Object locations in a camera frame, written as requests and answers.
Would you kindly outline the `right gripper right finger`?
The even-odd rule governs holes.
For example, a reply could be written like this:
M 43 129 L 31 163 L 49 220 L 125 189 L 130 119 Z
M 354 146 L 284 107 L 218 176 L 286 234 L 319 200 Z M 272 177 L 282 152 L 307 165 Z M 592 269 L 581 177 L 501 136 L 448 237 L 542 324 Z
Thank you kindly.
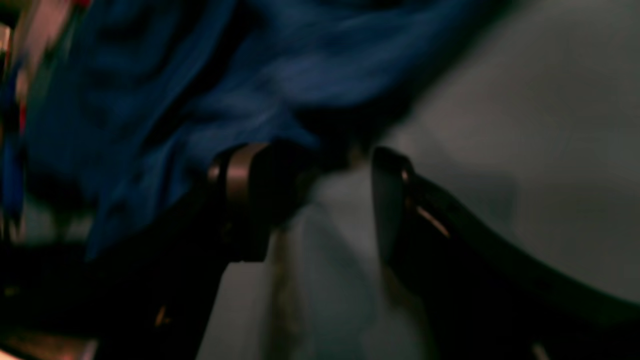
M 637 360 L 639 306 L 518 249 L 386 146 L 371 164 L 382 260 L 422 301 L 438 360 Z

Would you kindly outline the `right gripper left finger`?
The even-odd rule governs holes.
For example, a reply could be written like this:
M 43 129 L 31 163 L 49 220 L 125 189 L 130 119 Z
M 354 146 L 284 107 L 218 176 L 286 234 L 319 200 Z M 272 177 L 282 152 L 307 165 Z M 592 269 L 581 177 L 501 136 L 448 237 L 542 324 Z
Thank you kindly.
M 1 358 L 194 360 L 228 264 L 263 262 L 318 158 L 236 146 L 143 230 L 84 261 L 82 243 L 1 241 Z

